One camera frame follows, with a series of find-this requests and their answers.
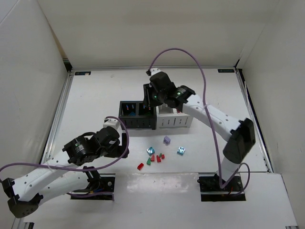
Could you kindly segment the lilac lego brick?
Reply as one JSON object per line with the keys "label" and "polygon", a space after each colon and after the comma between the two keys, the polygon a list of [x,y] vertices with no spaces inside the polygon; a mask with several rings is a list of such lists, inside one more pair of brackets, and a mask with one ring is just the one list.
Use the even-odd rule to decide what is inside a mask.
{"label": "lilac lego brick", "polygon": [[164,142],[166,145],[169,145],[170,142],[171,142],[171,139],[170,139],[168,136],[165,136],[165,137],[163,138],[163,142]]}

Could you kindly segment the green sloped lego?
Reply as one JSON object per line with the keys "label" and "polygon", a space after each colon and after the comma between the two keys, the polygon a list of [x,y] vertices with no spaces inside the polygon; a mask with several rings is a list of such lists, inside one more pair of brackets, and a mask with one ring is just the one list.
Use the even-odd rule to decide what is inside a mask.
{"label": "green sloped lego", "polygon": [[146,164],[149,165],[149,166],[151,165],[151,158],[150,157],[148,158]]}

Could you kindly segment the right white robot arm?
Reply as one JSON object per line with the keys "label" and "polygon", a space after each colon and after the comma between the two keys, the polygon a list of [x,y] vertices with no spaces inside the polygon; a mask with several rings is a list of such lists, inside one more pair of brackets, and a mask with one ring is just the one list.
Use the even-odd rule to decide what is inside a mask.
{"label": "right white robot arm", "polygon": [[217,153],[219,187],[225,188],[239,170],[244,158],[255,145],[254,123],[249,118],[239,120],[208,105],[191,88],[176,87],[169,76],[158,68],[147,70],[150,82],[144,84],[145,105],[157,107],[166,104],[187,114],[211,128],[213,135],[220,135],[226,145],[224,158]]}

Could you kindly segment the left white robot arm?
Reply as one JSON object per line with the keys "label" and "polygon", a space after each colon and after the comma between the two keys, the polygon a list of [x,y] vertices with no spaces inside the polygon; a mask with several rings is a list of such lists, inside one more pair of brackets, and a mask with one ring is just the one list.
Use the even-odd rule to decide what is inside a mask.
{"label": "left white robot arm", "polygon": [[129,135],[107,126],[98,132],[87,132],[67,143],[61,153],[20,178],[3,180],[10,212],[18,219],[32,214],[43,203],[60,195],[91,198],[113,195],[108,179],[101,177],[98,168],[86,164],[100,157],[118,161],[127,158]]}

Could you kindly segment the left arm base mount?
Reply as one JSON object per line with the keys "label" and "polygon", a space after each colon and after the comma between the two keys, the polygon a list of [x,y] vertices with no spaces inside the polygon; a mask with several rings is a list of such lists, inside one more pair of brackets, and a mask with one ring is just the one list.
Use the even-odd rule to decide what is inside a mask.
{"label": "left arm base mount", "polygon": [[114,201],[115,174],[100,174],[97,170],[87,171],[84,174],[86,188],[69,193],[71,199]]}

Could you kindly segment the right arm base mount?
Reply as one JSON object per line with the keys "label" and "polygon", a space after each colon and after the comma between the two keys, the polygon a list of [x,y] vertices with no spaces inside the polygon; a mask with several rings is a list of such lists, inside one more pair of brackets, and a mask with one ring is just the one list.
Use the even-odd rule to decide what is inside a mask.
{"label": "right arm base mount", "polygon": [[220,188],[217,175],[199,175],[197,179],[200,187],[202,202],[233,202],[246,201],[240,176],[235,176],[226,187]]}

